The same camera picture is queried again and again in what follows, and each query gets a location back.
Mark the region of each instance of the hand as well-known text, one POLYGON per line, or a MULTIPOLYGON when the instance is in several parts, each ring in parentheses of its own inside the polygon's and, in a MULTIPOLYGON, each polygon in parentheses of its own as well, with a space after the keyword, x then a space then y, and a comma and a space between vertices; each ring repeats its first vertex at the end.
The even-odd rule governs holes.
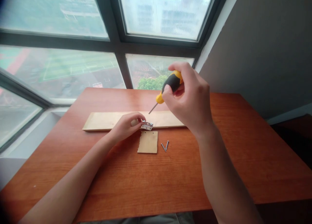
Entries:
POLYGON ((187 62, 175 62, 168 67, 170 71, 180 71, 184 85, 172 93, 166 85, 162 98, 170 111, 195 135, 196 138, 206 134, 213 126, 210 110, 208 83, 187 62))
POLYGON ((116 142, 122 141, 141 128, 143 125, 142 120, 146 121, 143 114, 139 112, 125 114, 107 135, 111 136, 116 142), (131 121, 135 119, 138 120, 138 124, 131 126, 131 121))

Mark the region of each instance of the forearm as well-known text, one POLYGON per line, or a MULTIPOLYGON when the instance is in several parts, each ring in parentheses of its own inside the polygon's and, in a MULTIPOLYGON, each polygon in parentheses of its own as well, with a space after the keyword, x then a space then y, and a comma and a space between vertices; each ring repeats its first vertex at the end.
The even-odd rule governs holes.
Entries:
POLYGON ((104 157, 116 142, 106 135, 20 221, 72 223, 104 157))
POLYGON ((262 223, 217 127, 198 137, 205 191, 220 223, 262 223))

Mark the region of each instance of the green field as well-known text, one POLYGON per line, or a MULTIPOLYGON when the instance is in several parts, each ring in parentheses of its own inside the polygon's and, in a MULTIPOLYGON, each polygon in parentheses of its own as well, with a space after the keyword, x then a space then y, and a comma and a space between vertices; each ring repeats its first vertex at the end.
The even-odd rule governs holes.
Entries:
POLYGON ((50 49, 40 81, 117 68, 113 53, 50 49))

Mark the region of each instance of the black rubber grip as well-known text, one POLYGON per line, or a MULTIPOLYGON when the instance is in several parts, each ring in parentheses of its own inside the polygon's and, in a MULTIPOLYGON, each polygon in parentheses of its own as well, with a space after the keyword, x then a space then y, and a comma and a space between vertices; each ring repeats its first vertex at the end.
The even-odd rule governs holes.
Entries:
POLYGON ((175 92, 180 86, 180 79, 174 74, 170 75, 165 81, 165 83, 163 84, 162 93, 167 84, 171 87, 172 92, 175 92))

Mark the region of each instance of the glass pane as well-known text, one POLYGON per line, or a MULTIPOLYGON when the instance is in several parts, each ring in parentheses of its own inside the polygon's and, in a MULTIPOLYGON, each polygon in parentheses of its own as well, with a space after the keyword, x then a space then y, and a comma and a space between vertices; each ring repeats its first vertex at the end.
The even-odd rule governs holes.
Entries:
POLYGON ((175 61, 193 64, 193 58, 176 58, 126 54, 130 77, 134 89, 161 90, 172 73, 168 66, 175 61))
POLYGON ((127 33, 197 40, 210 0, 121 0, 127 33))
POLYGON ((42 108, 0 88, 0 148, 42 108))
POLYGON ((53 103, 86 87, 125 88, 114 53, 0 46, 0 67, 53 103))
POLYGON ((95 0, 5 0, 0 18, 9 30, 108 39, 95 0))

